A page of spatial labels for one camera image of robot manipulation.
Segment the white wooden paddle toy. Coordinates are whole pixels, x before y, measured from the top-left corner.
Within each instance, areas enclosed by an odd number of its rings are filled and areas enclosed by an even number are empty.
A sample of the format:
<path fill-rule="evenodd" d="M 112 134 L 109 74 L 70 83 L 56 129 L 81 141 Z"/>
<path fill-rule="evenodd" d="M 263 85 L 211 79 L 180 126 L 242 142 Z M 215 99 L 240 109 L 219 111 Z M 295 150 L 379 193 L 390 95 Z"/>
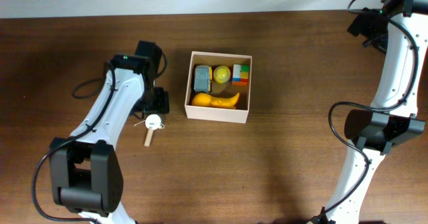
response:
<path fill-rule="evenodd" d="M 152 141 L 152 137 L 155 130 L 165 128 L 165 125 L 162 122 L 161 117 L 158 114 L 151 114 L 147 116 L 144 120 L 136 123 L 134 126 L 139 124 L 144 124 L 147 128 L 146 138 L 144 139 L 144 146 L 149 147 Z"/>

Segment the orange rubber fish toy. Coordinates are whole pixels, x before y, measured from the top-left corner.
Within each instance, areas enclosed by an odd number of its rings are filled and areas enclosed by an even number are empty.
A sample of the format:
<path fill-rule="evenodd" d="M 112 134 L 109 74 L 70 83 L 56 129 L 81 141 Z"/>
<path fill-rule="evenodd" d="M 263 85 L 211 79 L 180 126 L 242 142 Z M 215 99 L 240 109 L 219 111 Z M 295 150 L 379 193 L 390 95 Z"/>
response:
<path fill-rule="evenodd" d="M 240 93 L 230 98 L 214 97 L 206 93 L 198 93 L 191 101 L 192 106 L 207 108 L 236 109 Z"/>

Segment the yellow grey toy truck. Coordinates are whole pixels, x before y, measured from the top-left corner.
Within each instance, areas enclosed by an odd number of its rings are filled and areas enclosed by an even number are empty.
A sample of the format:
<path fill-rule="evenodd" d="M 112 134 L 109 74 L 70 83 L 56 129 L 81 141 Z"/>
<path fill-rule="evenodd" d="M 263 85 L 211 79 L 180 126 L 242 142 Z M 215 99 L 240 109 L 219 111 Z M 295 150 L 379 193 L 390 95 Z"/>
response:
<path fill-rule="evenodd" d="M 210 93 L 212 91 L 211 80 L 213 70 L 211 66 L 198 65 L 195 67 L 193 89 L 196 93 Z"/>

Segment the yellow grey ball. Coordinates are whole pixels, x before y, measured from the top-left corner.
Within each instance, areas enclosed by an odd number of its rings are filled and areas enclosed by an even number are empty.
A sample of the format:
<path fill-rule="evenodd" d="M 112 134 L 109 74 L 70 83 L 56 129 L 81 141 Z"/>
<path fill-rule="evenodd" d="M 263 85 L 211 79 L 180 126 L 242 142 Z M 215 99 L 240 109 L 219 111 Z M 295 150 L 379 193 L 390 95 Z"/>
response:
<path fill-rule="evenodd" d="M 218 66 L 213 72 L 213 78 L 218 84 L 224 84 L 231 78 L 231 71 L 227 66 Z"/>

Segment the colourful puzzle cube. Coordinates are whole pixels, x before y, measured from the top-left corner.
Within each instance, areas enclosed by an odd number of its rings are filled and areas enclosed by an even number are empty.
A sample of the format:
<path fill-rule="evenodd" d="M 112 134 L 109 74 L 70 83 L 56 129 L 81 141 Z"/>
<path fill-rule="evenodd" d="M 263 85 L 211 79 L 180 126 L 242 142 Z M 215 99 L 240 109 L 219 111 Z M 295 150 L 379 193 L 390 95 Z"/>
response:
<path fill-rule="evenodd" d="M 235 86 L 247 86 L 249 83 L 249 65 L 234 64 L 232 72 L 232 84 Z"/>

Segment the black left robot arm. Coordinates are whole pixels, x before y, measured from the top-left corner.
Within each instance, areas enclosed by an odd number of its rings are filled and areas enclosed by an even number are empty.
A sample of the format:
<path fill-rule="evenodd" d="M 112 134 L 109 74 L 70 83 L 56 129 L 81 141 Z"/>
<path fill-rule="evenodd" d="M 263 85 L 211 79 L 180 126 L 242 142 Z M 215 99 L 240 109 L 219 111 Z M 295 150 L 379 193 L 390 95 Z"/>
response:
<path fill-rule="evenodd" d="M 162 74 L 156 57 L 114 56 L 106 64 L 94 105 L 69 138 L 49 146 L 53 201 L 92 223 L 133 223 L 121 198 L 124 179 L 116 156 L 118 138 L 133 111 L 167 113 L 155 80 Z"/>

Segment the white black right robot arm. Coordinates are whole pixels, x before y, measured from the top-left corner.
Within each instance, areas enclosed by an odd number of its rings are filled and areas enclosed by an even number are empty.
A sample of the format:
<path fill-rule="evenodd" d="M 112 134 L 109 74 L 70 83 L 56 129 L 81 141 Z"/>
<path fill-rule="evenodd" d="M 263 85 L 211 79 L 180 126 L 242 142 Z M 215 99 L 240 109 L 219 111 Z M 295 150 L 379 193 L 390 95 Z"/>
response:
<path fill-rule="evenodd" d="M 427 53 L 427 0 L 381 0 L 379 9 L 347 10 L 356 15 L 347 31 L 363 35 L 365 47 L 385 54 L 381 80 L 370 106 L 352 107 L 344 135 L 346 160 L 328 204 L 311 223 L 358 223 L 371 179 L 391 149 L 421 135 L 417 93 Z"/>

